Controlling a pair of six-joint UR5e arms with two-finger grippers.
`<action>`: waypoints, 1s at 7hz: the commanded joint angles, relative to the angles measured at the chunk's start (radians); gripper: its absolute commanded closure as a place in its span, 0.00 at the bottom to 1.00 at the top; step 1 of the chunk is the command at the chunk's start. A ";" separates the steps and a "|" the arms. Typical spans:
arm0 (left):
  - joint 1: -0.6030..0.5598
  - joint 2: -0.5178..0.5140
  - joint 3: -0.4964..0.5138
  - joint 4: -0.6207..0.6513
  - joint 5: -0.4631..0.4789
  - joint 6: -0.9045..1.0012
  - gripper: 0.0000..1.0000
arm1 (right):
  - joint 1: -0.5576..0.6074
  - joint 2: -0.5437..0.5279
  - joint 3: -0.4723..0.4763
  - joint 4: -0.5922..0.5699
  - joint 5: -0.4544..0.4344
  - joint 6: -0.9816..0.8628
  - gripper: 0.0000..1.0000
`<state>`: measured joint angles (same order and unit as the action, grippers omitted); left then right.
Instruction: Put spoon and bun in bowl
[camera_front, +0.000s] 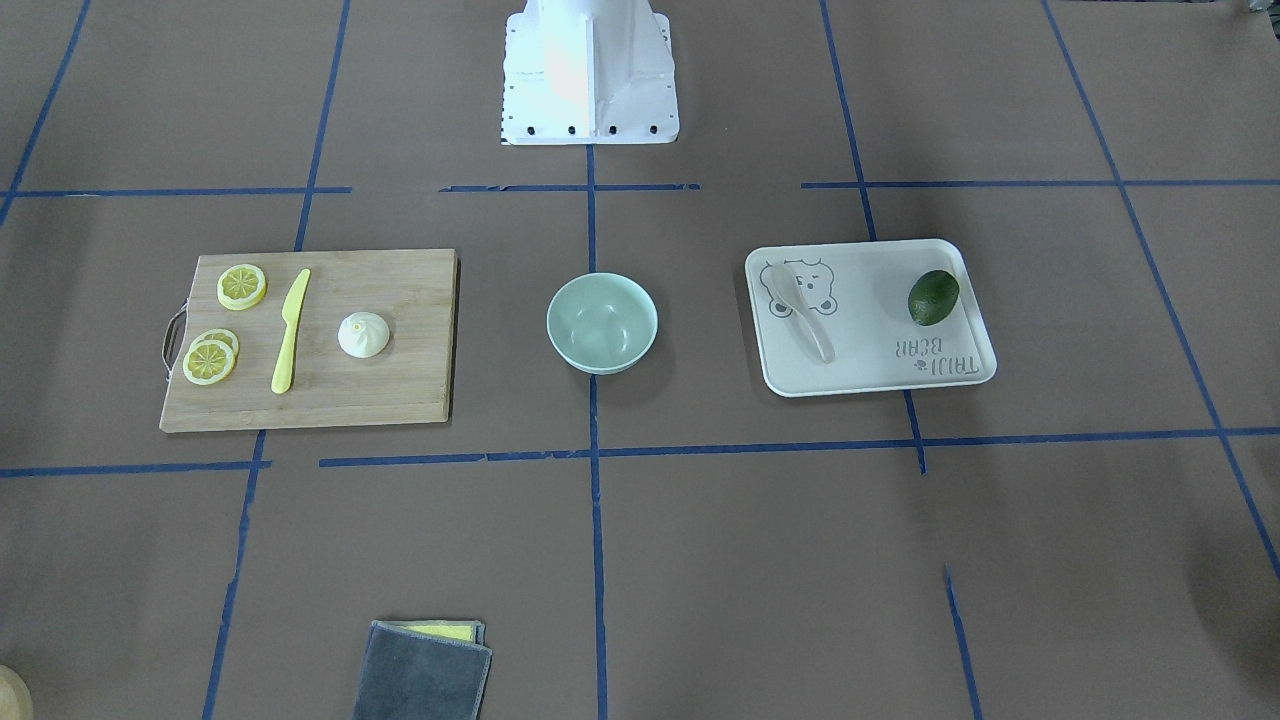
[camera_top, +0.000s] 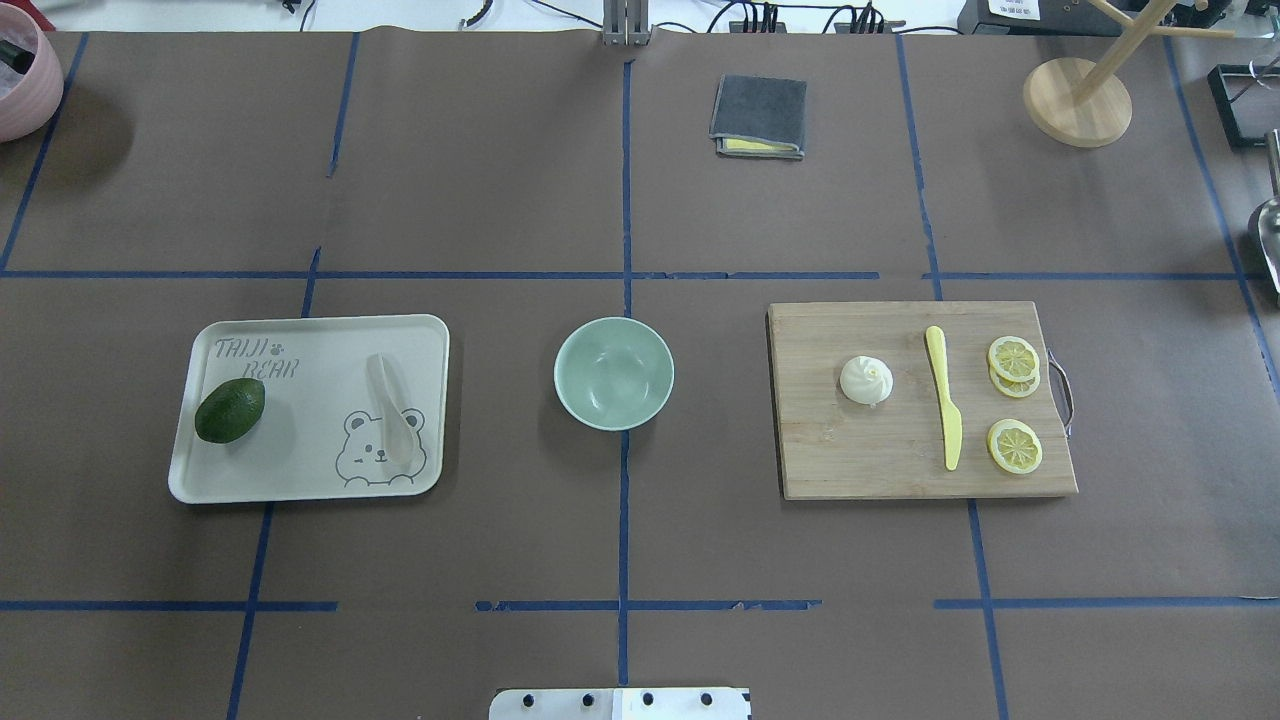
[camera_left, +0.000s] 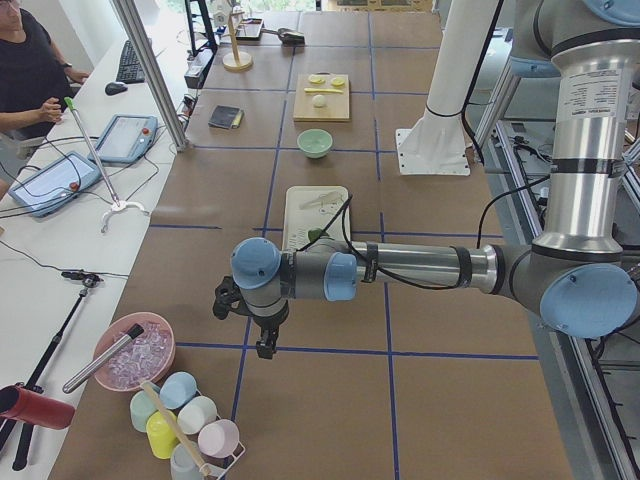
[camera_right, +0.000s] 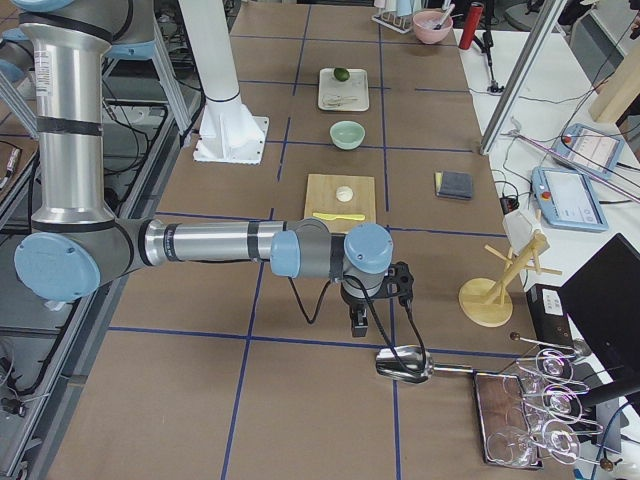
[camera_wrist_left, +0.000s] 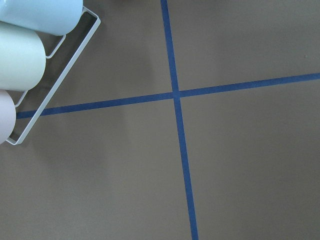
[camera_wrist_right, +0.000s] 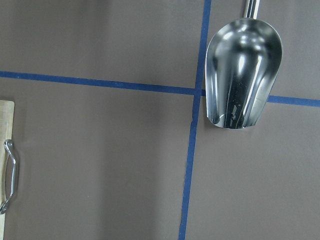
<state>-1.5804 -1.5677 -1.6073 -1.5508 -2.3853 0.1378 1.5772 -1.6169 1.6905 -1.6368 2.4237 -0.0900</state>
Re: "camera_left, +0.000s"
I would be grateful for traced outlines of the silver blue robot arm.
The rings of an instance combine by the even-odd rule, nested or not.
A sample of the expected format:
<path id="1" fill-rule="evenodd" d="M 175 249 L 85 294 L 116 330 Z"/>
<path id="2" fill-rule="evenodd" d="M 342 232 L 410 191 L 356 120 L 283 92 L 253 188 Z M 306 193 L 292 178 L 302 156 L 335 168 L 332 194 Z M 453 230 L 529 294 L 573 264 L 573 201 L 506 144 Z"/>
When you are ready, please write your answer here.
<path id="1" fill-rule="evenodd" d="M 521 1 L 515 60 L 548 61 L 561 81 L 542 232 L 528 246 L 431 247 L 336 241 L 298 250 L 263 238 L 239 243 L 216 288 L 217 318 L 261 329 L 272 358 L 292 299 L 350 300 L 359 283 L 394 280 L 426 290 L 476 288 L 512 299 L 564 334 L 592 339 L 625 325 L 639 292 L 622 267 L 612 226 L 626 165 L 627 101 L 639 60 L 635 1 Z"/>

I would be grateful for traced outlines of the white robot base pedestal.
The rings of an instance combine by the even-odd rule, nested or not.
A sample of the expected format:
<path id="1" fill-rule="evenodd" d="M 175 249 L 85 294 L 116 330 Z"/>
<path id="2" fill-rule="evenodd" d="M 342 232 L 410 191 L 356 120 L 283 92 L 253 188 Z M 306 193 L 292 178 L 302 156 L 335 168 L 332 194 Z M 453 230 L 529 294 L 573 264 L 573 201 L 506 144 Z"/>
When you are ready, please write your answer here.
<path id="1" fill-rule="evenodd" d="M 402 175 L 470 174 L 463 110 L 500 9 L 499 0 L 451 3 L 424 114 L 412 128 L 396 131 Z"/>

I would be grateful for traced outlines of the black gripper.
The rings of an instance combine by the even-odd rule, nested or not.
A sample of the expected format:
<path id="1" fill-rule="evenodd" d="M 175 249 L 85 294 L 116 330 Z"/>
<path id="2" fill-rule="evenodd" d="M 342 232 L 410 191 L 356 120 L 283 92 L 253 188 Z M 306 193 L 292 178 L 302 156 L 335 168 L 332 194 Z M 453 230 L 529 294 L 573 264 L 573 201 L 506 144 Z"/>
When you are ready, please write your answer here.
<path id="1" fill-rule="evenodd" d="M 225 320 L 230 313 L 249 316 L 250 310 L 242 296 L 239 286 L 232 276 L 224 276 L 215 288 L 215 299 L 212 307 L 214 316 Z M 277 352 L 279 327 L 261 328 L 260 338 L 256 341 L 256 351 L 259 358 L 269 358 Z"/>

